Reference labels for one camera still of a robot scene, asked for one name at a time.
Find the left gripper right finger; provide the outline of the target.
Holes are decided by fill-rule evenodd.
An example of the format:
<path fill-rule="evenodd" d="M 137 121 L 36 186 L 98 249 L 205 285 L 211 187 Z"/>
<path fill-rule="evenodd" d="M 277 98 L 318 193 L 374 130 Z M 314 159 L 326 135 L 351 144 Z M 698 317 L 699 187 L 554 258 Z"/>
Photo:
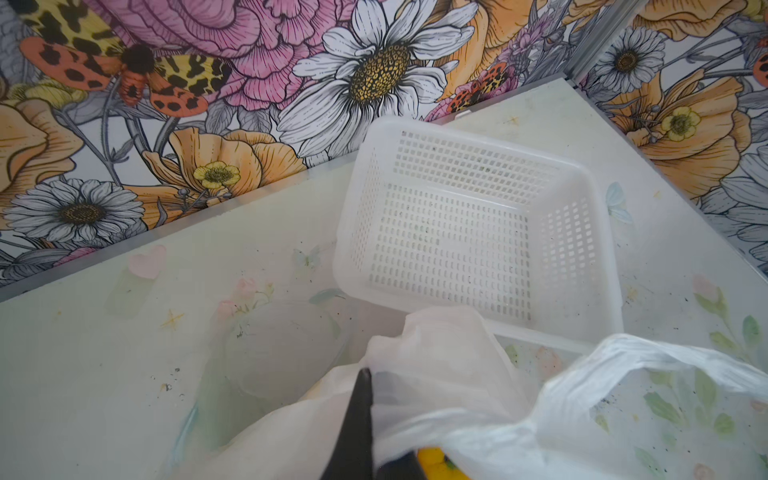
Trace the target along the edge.
<path fill-rule="evenodd" d="M 409 452 L 402 457 L 382 465 L 375 474 L 375 480 L 426 480 L 417 454 Z"/>

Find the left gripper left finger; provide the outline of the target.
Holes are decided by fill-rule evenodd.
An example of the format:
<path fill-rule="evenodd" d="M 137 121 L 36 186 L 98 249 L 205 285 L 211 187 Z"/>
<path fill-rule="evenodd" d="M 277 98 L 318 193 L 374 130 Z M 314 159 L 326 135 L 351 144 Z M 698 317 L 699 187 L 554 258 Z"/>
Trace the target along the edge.
<path fill-rule="evenodd" d="M 322 480 L 374 478 L 372 376 L 368 368 L 358 372 L 352 395 Z"/>

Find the yellow lemon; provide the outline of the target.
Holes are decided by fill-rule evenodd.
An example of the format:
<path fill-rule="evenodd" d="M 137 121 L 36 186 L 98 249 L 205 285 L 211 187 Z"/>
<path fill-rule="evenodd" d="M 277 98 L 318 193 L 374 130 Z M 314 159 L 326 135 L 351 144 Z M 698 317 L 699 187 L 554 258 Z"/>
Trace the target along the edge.
<path fill-rule="evenodd" d="M 440 448 L 418 450 L 417 460 L 427 480 L 470 480 Z"/>

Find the white plastic bag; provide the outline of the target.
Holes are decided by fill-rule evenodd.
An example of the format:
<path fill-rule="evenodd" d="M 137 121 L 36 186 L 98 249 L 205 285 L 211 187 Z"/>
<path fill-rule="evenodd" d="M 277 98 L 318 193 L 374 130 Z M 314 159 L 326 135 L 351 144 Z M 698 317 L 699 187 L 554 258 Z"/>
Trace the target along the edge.
<path fill-rule="evenodd" d="M 178 479 L 320 479 L 358 372 L 373 465 L 440 448 L 470 479 L 763 479 L 767 376 L 706 348 L 618 334 L 541 385 L 466 307 L 409 315 L 299 401 L 189 459 Z"/>

